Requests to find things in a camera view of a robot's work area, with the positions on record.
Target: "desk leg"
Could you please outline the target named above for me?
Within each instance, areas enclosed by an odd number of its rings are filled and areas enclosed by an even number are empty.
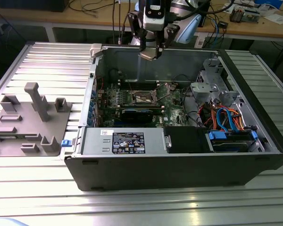
[[[55,37],[55,34],[53,32],[53,27],[50,26],[50,25],[46,25],[44,27],[45,27],[45,30],[46,30],[46,33],[47,33],[48,41],[49,42],[56,42],[56,37]]]

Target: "white label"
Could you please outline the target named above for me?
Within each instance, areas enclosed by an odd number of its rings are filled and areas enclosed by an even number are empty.
[[[114,132],[114,130],[112,130],[112,129],[101,129],[100,130],[100,134],[102,136],[112,136],[113,132]]]

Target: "floor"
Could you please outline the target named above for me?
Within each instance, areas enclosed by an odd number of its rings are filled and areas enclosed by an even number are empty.
[[[45,29],[42,27],[32,26],[15,26],[15,28],[21,33],[27,41],[48,41]],[[55,28],[55,34],[58,42],[74,42],[74,43],[112,43],[112,31],[99,31],[99,30],[80,30],[80,29],[67,29],[67,28]],[[186,48],[193,48],[196,37],[188,45],[175,43],[174,46],[181,46]],[[231,39],[224,39],[221,42],[217,40],[214,48],[229,49],[231,45]],[[13,60],[17,57],[19,51],[24,46],[25,42],[19,38],[11,27],[6,26],[4,35],[0,36],[0,79],[4,75],[4,72],[12,64]],[[272,66],[273,62],[277,58],[280,50],[269,41],[255,41],[250,50],[256,51],[264,61]],[[277,76],[283,82],[283,63],[276,71]]]

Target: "white paper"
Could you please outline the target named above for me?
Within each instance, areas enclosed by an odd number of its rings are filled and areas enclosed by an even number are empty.
[[[272,15],[266,16],[264,18],[266,18],[267,20],[270,20],[272,22],[275,22],[277,24],[283,24],[283,16],[278,15],[278,14],[272,14]]]

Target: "black plastic cover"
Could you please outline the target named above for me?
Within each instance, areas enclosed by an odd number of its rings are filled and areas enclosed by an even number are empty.
[[[211,152],[204,128],[194,126],[168,126],[164,127],[165,136],[171,139],[168,153],[209,153]]]

